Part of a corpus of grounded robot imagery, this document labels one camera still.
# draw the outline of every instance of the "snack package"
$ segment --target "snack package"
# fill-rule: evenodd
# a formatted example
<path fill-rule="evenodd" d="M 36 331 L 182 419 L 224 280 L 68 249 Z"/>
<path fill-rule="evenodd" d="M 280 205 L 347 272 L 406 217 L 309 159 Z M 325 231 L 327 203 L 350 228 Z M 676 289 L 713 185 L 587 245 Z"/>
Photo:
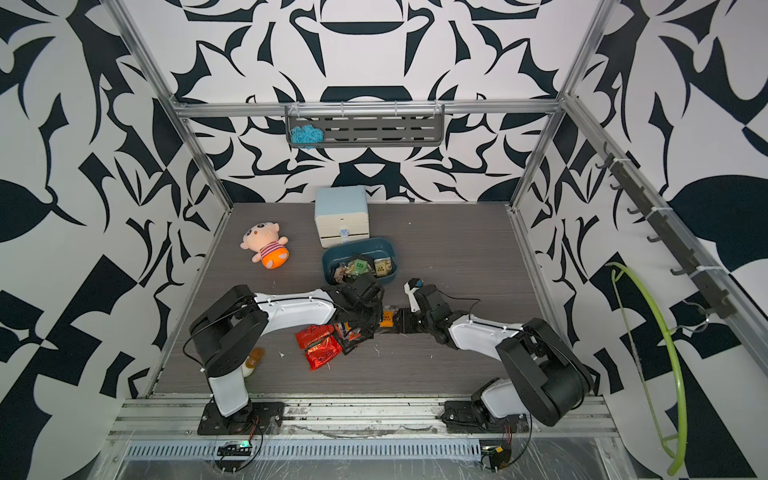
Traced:
<path fill-rule="evenodd" d="M 310 370 L 314 371 L 330 362 L 334 356 L 341 353 L 342 347 L 332 336 L 327 336 L 322 342 L 306 351 L 306 359 Z"/>
<path fill-rule="evenodd" d="M 395 309 L 392 309 L 391 307 L 384 307 L 384 311 L 382 312 L 382 320 L 379 322 L 379 327 L 388 329 L 395 326 Z"/>
<path fill-rule="evenodd" d="M 296 334 L 299 348 L 306 350 L 313 343 L 333 333 L 333 325 L 310 325 Z"/>
<path fill-rule="evenodd" d="M 377 258 L 374 262 L 376 276 L 387 276 L 392 272 L 392 258 Z"/>
<path fill-rule="evenodd" d="M 366 335 L 360 328 L 350 329 L 348 323 L 337 323 L 334 328 L 336 331 L 333 332 L 333 337 L 341 345 L 344 355 L 349 354 L 349 352 L 352 352 L 360 343 L 373 337 L 372 332 L 369 335 Z"/>

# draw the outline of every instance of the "light blue drawer unit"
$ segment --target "light blue drawer unit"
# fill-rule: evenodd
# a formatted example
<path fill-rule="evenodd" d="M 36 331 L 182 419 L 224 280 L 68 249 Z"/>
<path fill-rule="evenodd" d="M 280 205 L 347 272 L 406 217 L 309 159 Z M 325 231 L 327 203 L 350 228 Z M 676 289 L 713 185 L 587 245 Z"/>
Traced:
<path fill-rule="evenodd" d="M 365 187 L 320 188 L 315 197 L 315 225 L 324 248 L 369 238 Z"/>

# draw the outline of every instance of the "plush doll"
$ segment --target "plush doll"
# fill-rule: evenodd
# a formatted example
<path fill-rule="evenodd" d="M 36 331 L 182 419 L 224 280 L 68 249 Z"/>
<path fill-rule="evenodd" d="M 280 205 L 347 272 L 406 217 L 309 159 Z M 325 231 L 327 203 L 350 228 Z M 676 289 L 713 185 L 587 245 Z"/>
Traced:
<path fill-rule="evenodd" d="M 257 252 L 251 259 L 254 263 L 261 263 L 268 269 L 277 268 L 288 260 L 288 249 L 283 245 L 288 239 L 281 237 L 277 232 L 280 225 L 272 222 L 259 223 L 243 235 L 240 248 Z"/>

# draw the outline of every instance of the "drawer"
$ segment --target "drawer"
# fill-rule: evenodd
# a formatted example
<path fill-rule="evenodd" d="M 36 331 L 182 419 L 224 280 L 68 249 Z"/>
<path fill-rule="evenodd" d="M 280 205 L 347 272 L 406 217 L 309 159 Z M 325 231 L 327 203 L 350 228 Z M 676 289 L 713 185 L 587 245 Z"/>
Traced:
<path fill-rule="evenodd" d="M 318 227 L 331 227 L 341 224 L 368 223 L 367 212 L 354 212 L 346 214 L 319 215 L 315 217 L 315 225 Z"/>
<path fill-rule="evenodd" d="M 341 235 L 341 230 L 349 230 L 349 235 L 360 235 L 361 233 L 369 233 L 369 226 L 367 223 L 347 224 L 338 223 L 336 225 L 329 225 L 328 227 L 317 227 L 317 233 L 320 238 L 323 237 L 338 237 Z"/>
<path fill-rule="evenodd" d="M 326 238 L 320 238 L 320 245 L 323 246 L 323 248 L 328 247 L 335 247 L 336 245 L 341 245 L 344 243 L 344 240 L 348 240 L 350 242 L 354 242 L 355 240 L 365 240 L 366 238 L 370 238 L 371 236 L 367 233 L 363 233 L 360 235 L 349 235 L 348 237 L 326 237 Z"/>

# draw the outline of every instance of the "teal plastic tray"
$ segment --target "teal plastic tray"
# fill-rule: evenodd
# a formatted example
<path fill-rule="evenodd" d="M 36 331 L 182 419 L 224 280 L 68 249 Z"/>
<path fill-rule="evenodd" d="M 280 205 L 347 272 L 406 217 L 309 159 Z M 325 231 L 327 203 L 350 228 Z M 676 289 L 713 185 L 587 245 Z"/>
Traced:
<path fill-rule="evenodd" d="M 395 248 L 386 238 L 376 237 L 356 242 L 343 243 L 330 247 L 323 254 L 323 274 L 329 285 L 333 282 L 333 271 L 340 264 L 349 262 L 355 255 L 369 255 L 374 259 L 390 257 L 392 259 L 392 272 L 387 276 L 376 277 L 379 283 L 389 283 L 395 279 L 397 273 L 397 258 Z"/>

